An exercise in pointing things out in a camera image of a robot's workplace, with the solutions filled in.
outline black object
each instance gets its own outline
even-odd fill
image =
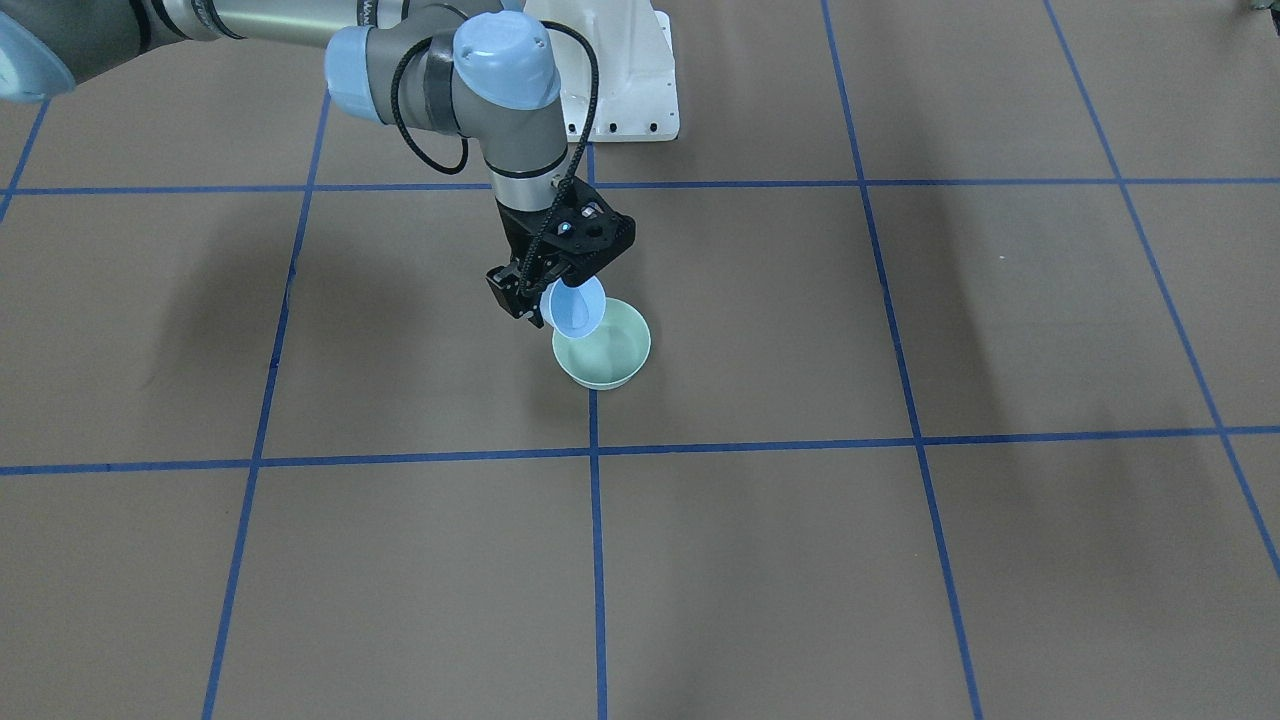
[[[636,240],[636,223],[616,213],[594,187],[573,178],[563,202],[552,213],[525,213],[498,204],[502,228],[511,245],[511,261],[489,270],[489,290],[512,318],[529,315],[534,327],[543,327],[539,302],[543,291],[557,279],[579,287],[622,255]],[[547,228],[539,242],[534,236]],[[529,277],[521,275],[530,249]]]

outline light blue joint cap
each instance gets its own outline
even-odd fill
[[[324,53],[324,79],[329,96],[355,118],[381,123],[374,94],[369,90],[369,31],[371,27],[344,27],[329,38]]]
[[[453,67],[476,95],[502,108],[538,110],[559,97],[552,38],[524,13],[484,13],[462,23],[453,35]]]
[[[44,102],[76,90],[76,77],[47,45],[0,13],[0,100]]]

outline white mounting plate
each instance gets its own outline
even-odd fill
[[[671,17],[646,0],[529,0],[525,12],[581,32],[600,63],[594,142],[659,142],[680,135]],[[652,20],[645,20],[653,13]],[[552,32],[561,70],[564,133],[577,141],[586,119],[590,65],[572,38]]]

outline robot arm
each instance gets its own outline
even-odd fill
[[[541,327],[545,287],[580,286],[635,241],[573,177],[548,32],[516,0],[0,0],[0,97],[41,101],[180,40],[248,37],[326,47],[330,95],[355,117],[479,141],[511,250],[486,278],[512,316]]]

